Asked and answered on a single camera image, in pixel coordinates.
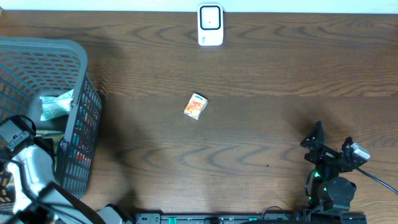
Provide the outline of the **orange tissue pack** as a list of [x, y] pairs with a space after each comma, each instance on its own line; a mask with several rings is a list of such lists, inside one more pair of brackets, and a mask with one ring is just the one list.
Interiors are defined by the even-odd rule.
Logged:
[[198, 120], [208, 104], [208, 99], [204, 96], [194, 93], [188, 104], [186, 105], [183, 113], [195, 120]]

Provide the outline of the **light green wipes pack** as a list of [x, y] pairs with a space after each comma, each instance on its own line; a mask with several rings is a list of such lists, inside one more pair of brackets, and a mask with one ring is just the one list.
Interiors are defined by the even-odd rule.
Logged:
[[40, 120], [48, 121], [69, 115], [72, 109], [73, 90], [58, 97], [40, 96], [39, 99], [42, 101], [42, 114], [40, 115]]

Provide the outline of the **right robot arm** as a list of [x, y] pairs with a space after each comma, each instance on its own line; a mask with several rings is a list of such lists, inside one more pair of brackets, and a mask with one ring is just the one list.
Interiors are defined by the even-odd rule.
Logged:
[[356, 186], [340, 174], [354, 169], [351, 144], [352, 139], [346, 138], [341, 151], [328, 147], [321, 121], [315, 123], [300, 143], [301, 147], [308, 149], [304, 159], [315, 165], [305, 185], [312, 212], [339, 214], [350, 210]]

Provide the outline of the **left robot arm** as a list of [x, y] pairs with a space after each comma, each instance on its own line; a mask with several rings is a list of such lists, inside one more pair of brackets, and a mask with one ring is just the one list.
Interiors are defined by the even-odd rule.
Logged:
[[36, 136], [34, 122], [11, 116], [1, 122], [5, 170], [14, 179], [13, 216], [6, 223], [132, 223], [114, 205], [96, 212], [59, 186], [53, 173], [52, 146]]

